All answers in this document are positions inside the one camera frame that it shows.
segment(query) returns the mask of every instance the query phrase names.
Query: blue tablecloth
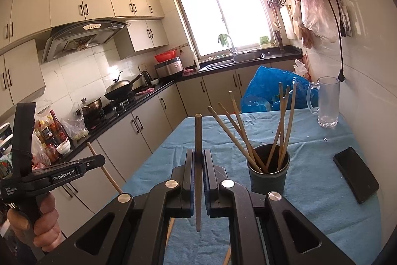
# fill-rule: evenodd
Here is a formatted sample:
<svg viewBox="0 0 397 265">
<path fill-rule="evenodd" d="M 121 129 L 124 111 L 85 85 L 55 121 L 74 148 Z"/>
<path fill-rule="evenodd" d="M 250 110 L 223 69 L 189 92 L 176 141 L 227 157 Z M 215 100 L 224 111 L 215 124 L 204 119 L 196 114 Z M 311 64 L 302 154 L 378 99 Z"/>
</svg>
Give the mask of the blue tablecloth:
<svg viewBox="0 0 397 265">
<path fill-rule="evenodd" d="M 241 115 L 253 147 L 272 143 L 279 112 Z M 225 116 L 222 116 L 240 140 Z M 194 148 L 194 118 L 185 119 L 153 155 L 124 185 L 132 195 L 149 192 L 169 179 L 174 167 L 185 161 L 186 150 Z M 226 168 L 229 179 L 250 189 L 244 156 L 230 141 L 213 117 L 203 117 L 203 149 L 210 149 L 214 164 Z M 296 110 L 288 151 L 291 163 L 285 181 L 285 197 L 317 228 L 327 235 L 357 265 L 368 265 L 381 250 L 380 208 L 376 195 L 358 204 L 332 158 L 352 146 L 363 156 L 342 116 L 334 129 L 317 124 L 308 109 Z M 195 230 L 195 219 L 176 219 L 165 251 L 164 264 L 219 264 L 229 246 L 227 219 L 210 219 L 202 204 L 202 230 Z"/>
</svg>

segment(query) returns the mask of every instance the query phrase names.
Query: red bowl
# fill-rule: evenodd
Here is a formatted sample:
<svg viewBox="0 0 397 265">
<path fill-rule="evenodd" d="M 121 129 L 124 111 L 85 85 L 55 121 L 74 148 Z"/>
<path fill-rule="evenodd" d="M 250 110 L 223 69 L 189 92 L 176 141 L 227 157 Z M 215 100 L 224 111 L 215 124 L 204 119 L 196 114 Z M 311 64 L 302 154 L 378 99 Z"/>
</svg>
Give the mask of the red bowl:
<svg viewBox="0 0 397 265">
<path fill-rule="evenodd" d="M 173 51 L 164 52 L 159 55 L 155 55 L 154 57 L 156 58 L 158 63 L 161 63 L 161 62 L 171 60 L 174 57 L 176 57 L 176 51 L 173 50 Z"/>
</svg>

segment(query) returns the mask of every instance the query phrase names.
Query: smartphone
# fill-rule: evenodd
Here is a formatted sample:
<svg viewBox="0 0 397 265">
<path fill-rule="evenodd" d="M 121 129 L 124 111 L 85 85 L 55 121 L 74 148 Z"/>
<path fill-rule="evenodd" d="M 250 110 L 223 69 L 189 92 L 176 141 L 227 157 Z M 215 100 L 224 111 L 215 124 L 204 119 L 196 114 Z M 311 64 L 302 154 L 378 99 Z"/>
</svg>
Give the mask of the smartphone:
<svg viewBox="0 0 397 265">
<path fill-rule="evenodd" d="M 379 183 L 370 169 L 352 147 L 335 154 L 333 157 L 358 203 L 363 203 L 376 193 Z"/>
</svg>

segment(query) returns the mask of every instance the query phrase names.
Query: glass mug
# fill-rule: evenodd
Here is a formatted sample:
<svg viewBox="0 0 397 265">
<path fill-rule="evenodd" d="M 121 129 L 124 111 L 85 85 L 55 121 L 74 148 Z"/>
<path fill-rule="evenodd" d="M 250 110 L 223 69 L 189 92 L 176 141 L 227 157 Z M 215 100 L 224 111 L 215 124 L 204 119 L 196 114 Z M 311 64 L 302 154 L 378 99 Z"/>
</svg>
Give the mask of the glass mug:
<svg viewBox="0 0 397 265">
<path fill-rule="evenodd" d="M 322 76 L 316 83 L 311 82 L 307 89 L 307 106 L 312 114 L 318 114 L 317 122 L 321 127 L 332 128 L 338 124 L 339 115 L 339 80 L 332 76 Z M 310 91 L 318 89 L 318 108 L 310 102 Z"/>
</svg>

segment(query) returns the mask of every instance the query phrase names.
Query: black countertop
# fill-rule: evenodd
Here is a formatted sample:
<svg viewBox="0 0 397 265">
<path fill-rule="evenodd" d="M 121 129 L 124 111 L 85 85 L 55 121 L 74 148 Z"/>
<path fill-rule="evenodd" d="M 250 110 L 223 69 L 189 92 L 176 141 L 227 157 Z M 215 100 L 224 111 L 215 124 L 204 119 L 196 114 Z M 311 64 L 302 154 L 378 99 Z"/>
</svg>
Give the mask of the black countertop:
<svg viewBox="0 0 397 265">
<path fill-rule="evenodd" d="M 284 51 L 280 51 L 279 47 L 271 47 L 267 49 L 261 49 L 260 51 L 265 54 L 265 57 L 262 59 L 257 59 L 257 60 L 251 60 L 251 61 L 245 61 L 245 62 L 238 62 L 234 63 L 225 67 L 220 67 L 220 68 L 215 68 L 203 72 L 196 72 L 193 73 L 189 76 L 181 76 L 178 77 L 176 80 L 170 80 L 170 81 L 163 81 L 160 82 L 157 86 L 154 86 L 154 91 L 150 92 L 146 95 L 137 97 L 136 100 L 128 105 L 124 111 L 117 113 L 117 114 L 110 114 L 106 116 L 106 121 L 99 125 L 94 131 L 91 131 L 90 134 L 83 139 L 79 141 L 73 141 L 74 149 L 71 150 L 68 154 L 63 156 L 61 159 L 57 161 L 57 164 L 63 163 L 63 162 L 69 162 L 71 159 L 73 159 L 78 153 L 80 153 L 85 147 L 87 147 L 88 142 L 92 142 L 95 139 L 97 139 L 99 136 L 101 136 L 104 132 L 106 132 L 109 128 L 111 128 L 113 125 L 117 124 L 121 119 L 123 119 L 125 116 L 130 114 L 133 110 L 138 108 L 140 105 L 148 101 L 150 98 L 154 97 L 158 93 L 162 92 L 164 89 L 168 88 L 169 86 L 173 85 L 176 82 L 187 80 L 187 79 L 192 79 L 192 78 L 197 78 L 200 76 L 204 75 L 210 75 L 213 73 L 218 73 L 218 72 L 223 72 L 223 71 L 228 71 L 228 70 L 233 70 L 237 68 L 244 68 L 244 67 L 251 67 L 255 65 L 261 65 L 265 63 L 271 63 L 271 62 L 279 62 L 279 61 L 286 61 L 286 60 L 295 60 L 295 59 L 301 59 L 302 58 L 302 49 L 299 49 L 298 47 L 292 46 L 292 45 L 285 45 L 284 46 Z M 205 67 L 208 64 L 211 63 L 216 63 L 216 62 L 221 62 L 224 60 L 228 60 L 231 57 L 222 57 L 216 60 L 212 60 L 203 64 L 200 64 L 201 67 Z"/>
</svg>

